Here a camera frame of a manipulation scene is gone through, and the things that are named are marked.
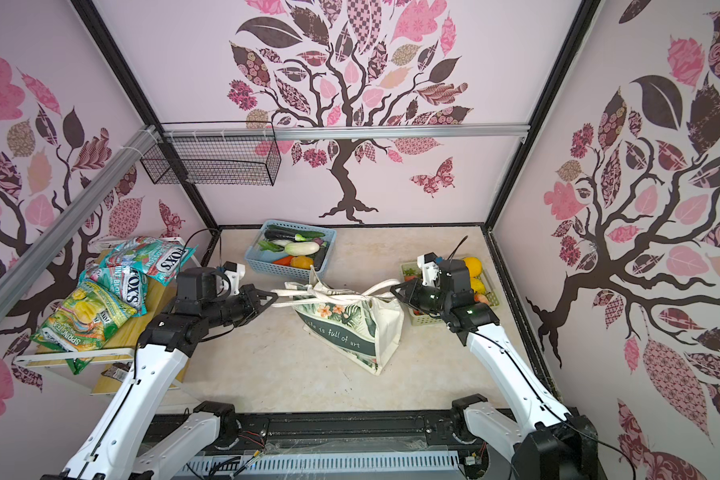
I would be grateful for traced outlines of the cream canvas grocery bag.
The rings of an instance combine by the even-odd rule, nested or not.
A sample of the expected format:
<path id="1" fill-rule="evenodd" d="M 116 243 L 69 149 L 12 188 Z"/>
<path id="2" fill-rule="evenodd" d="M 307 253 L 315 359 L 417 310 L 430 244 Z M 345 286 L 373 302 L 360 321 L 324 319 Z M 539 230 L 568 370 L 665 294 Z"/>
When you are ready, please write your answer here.
<path id="1" fill-rule="evenodd" d="M 391 292 L 396 279 L 363 292 L 333 289 L 310 272 L 307 284 L 287 282 L 276 308 L 291 308 L 304 329 L 353 363 L 379 376 L 399 347 L 405 313 Z"/>

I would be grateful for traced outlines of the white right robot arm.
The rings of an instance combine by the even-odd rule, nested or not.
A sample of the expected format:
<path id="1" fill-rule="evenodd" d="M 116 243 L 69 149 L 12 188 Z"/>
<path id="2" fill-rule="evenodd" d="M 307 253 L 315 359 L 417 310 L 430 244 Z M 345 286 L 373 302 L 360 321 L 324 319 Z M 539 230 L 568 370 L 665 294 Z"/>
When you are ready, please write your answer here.
<path id="1" fill-rule="evenodd" d="M 394 297 L 442 320 L 486 368 L 507 401 L 506 416 L 486 400 L 457 407 L 462 424 L 510 466 L 513 479 L 595 479 L 597 431 L 572 413 L 517 353 L 499 317 L 477 300 L 466 263 L 433 253 L 417 259 L 421 277 L 391 287 Z"/>

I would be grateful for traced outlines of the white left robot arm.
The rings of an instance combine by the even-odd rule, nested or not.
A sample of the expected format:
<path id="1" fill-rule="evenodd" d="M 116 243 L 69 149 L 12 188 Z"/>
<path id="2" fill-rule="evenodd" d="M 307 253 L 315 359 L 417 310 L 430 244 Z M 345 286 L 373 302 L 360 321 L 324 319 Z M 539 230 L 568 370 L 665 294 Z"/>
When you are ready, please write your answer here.
<path id="1" fill-rule="evenodd" d="M 196 267 L 176 277 L 177 293 L 138 338 L 130 370 L 102 418 L 57 473 L 59 479 L 171 479 L 205 447 L 237 441 L 231 404 L 203 401 L 141 453 L 145 435 L 177 375 L 210 330 L 234 330 L 273 306 L 276 293 L 239 282 L 239 265 Z"/>

